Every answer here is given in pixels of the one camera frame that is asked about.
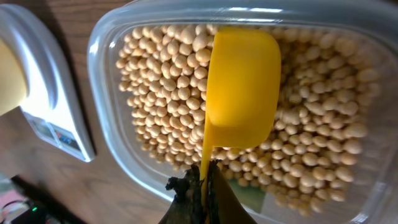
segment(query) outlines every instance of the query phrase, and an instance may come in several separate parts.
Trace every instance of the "yellow spoon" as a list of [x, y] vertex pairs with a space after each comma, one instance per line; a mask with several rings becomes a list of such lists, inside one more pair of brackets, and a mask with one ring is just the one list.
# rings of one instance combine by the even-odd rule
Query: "yellow spoon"
[[213, 148], [245, 149], [268, 137], [277, 107], [280, 65], [278, 43], [264, 31], [225, 27], [215, 35], [200, 167], [204, 207]]

